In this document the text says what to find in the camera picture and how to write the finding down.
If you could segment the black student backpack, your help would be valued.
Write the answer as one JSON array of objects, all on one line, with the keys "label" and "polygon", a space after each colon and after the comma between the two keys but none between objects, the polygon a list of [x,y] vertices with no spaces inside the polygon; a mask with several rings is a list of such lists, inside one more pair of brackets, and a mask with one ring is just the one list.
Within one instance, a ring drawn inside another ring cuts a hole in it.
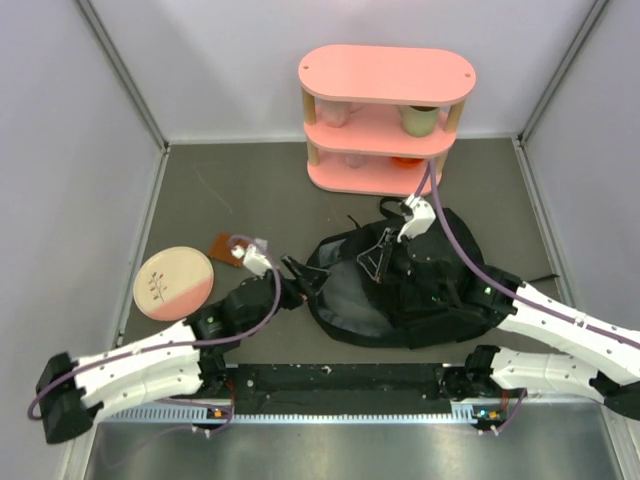
[{"label": "black student backpack", "polygon": [[331,275],[309,308],[317,323],[333,339],[368,348],[420,349],[480,337],[516,312],[514,301],[502,291],[525,286],[518,276],[485,263],[464,221],[451,209],[424,233],[428,239],[448,240],[469,270],[462,290],[463,305],[430,310],[402,310],[398,305],[400,277],[394,268],[391,283],[375,283],[357,264],[356,256],[372,247],[385,228],[400,229],[404,216],[382,208],[382,219],[322,240],[308,266]]}]

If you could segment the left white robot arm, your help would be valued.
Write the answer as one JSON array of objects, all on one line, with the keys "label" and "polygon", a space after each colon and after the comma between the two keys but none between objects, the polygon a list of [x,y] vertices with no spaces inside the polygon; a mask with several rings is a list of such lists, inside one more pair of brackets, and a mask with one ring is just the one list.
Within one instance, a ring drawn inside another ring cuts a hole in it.
[{"label": "left white robot arm", "polygon": [[268,266],[157,334],[90,357],[51,357],[27,408],[28,419],[40,422],[46,442],[55,445],[139,405],[225,395],[230,390],[225,354],[279,310],[313,299],[330,276],[289,256],[282,261],[290,277]]}]

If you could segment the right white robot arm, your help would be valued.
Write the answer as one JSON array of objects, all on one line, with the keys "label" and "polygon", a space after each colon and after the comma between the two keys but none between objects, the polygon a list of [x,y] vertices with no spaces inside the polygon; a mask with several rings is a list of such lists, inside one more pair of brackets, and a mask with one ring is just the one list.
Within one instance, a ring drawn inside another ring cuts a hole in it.
[{"label": "right white robot arm", "polygon": [[514,274],[485,263],[467,231],[440,224],[415,236],[389,222],[367,225],[349,244],[371,298],[358,319],[376,346],[411,349],[476,339],[491,330],[532,338],[552,354],[479,346],[464,387],[550,390],[639,417],[639,334],[559,303]]}]

